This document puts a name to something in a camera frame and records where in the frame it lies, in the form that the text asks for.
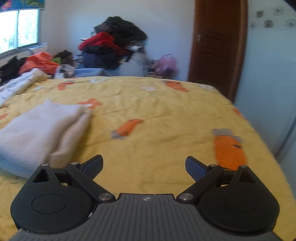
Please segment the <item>cream knit sweater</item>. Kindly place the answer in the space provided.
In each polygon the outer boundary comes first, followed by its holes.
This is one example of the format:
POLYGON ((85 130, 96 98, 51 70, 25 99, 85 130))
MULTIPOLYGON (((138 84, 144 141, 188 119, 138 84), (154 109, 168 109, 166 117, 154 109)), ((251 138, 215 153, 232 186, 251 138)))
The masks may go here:
POLYGON ((14 118, 1 129, 1 168, 27 179, 41 164, 65 167, 91 116, 92 110, 84 105, 47 100, 14 118))

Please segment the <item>black clothes by window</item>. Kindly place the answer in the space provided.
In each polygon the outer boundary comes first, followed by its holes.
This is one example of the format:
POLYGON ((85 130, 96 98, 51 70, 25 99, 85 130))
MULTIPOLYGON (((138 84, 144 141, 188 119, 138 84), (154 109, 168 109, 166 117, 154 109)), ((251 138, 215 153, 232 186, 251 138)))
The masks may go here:
POLYGON ((11 58, 7 64, 0 68, 0 85, 4 85, 12 79, 19 77, 20 68, 24 65, 26 57, 18 59, 17 56, 11 58))

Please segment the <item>pile of dark red clothes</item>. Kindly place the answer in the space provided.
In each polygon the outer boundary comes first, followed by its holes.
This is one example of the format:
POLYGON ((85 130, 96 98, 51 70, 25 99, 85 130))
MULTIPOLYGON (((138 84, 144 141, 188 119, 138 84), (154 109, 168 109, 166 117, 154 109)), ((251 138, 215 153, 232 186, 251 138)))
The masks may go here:
POLYGON ((91 37, 78 46, 86 68, 115 70, 134 53, 144 53, 147 35, 132 22, 110 16, 93 28, 91 37))

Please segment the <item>yellow carrot print bedsheet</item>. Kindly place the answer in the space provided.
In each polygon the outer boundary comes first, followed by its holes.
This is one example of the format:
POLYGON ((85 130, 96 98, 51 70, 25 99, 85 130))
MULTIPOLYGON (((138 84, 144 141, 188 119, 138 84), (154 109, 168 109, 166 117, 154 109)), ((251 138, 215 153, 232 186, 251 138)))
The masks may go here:
POLYGON ((290 185, 260 135, 218 91, 191 82, 183 90, 165 80, 97 77, 41 80, 1 109, 1 126, 51 100, 84 103, 92 110, 87 133, 73 160, 104 159, 96 182, 119 193, 179 194, 192 185, 185 159, 216 162, 214 129, 229 129, 242 140, 247 164, 280 204, 274 232, 295 239, 295 200, 290 185))

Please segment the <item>white grey plastic bag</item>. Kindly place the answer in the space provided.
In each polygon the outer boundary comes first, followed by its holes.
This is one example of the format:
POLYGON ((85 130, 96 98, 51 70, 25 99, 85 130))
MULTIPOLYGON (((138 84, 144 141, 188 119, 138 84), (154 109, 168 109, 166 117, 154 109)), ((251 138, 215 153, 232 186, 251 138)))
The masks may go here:
POLYGON ((61 64, 57 67, 54 79, 72 78, 75 75, 75 67, 69 64, 61 64))

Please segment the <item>light blue wardrobe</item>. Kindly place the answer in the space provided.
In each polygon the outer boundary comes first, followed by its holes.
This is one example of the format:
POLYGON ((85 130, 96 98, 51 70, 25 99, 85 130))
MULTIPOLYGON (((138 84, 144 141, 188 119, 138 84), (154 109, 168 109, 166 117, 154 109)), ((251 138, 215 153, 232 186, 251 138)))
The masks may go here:
POLYGON ((235 105, 295 184, 295 10, 249 1, 243 73, 235 105))

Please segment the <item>white text print quilt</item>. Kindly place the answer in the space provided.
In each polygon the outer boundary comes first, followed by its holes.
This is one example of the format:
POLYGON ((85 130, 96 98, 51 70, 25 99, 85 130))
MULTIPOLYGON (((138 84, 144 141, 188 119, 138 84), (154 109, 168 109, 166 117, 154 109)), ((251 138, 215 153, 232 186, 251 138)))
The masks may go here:
POLYGON ((47 74, 38 68, 34 68, 30 72, 23 73, 19 77, 1 86, 1 108, 4 107, 4 104, 11 97, 22 94, 33 83, 43 78, 47 79, 47 74))

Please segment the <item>pink plastic bag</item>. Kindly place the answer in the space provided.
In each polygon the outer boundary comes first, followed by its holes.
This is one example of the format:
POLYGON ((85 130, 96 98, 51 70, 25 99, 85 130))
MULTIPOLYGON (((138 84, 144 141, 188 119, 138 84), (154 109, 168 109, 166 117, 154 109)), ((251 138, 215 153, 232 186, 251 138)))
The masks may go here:
POLYGON ((172 54, 162 56, 156 62, 154 71, 163 78, 173 78, 178 71, 176 58, 172 54))

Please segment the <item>orange plastic bag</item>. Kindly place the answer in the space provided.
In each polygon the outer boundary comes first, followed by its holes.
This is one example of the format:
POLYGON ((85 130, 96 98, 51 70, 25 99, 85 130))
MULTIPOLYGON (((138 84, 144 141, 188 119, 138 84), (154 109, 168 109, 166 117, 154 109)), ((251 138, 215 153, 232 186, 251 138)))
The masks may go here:
POLYGON ((59 64, 52 61, 52 56, 46 52, 39 52, 37 54, 27 57, 25 63, 18 71, 19 74, 30 72, 34 68, 38 68, 48 75, 55 74, 59 64))

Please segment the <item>floral pillow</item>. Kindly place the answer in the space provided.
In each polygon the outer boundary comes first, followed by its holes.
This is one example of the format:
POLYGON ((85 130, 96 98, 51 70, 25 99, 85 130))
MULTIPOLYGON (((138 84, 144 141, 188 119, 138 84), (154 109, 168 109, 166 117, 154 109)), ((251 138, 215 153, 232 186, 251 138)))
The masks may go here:
POLYGON ((28 48, 30 55, 35 55, 41 52, 49 53, 48 43, 38 45, 36 47, 28 48))

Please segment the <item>brown wooden door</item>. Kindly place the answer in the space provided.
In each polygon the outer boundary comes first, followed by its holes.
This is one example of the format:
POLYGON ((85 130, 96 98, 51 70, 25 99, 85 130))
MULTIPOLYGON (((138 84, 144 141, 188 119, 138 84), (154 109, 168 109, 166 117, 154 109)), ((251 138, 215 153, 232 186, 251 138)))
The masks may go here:
POLYGON ((245 55, 247 1, 195 2, 189 82, 211 85, 234 101, 245 55))

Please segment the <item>blue floral curtain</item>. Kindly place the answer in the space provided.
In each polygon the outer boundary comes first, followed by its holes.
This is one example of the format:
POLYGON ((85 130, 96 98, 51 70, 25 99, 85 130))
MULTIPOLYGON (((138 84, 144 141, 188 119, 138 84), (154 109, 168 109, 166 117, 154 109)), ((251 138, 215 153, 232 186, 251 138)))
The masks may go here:
POLYGON ((4 0, 1 1, 1 12, 24 9, 44 9, 45 0, 4 0))

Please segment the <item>window with grey frame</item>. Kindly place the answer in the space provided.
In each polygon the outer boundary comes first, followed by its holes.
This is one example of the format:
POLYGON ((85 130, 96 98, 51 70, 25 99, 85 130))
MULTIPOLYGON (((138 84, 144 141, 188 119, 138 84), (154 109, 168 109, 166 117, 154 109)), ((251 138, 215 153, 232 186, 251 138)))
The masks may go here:
POLYGON ((38 9, 24 9, 1 13, 1 53, 39 42, 38 9))

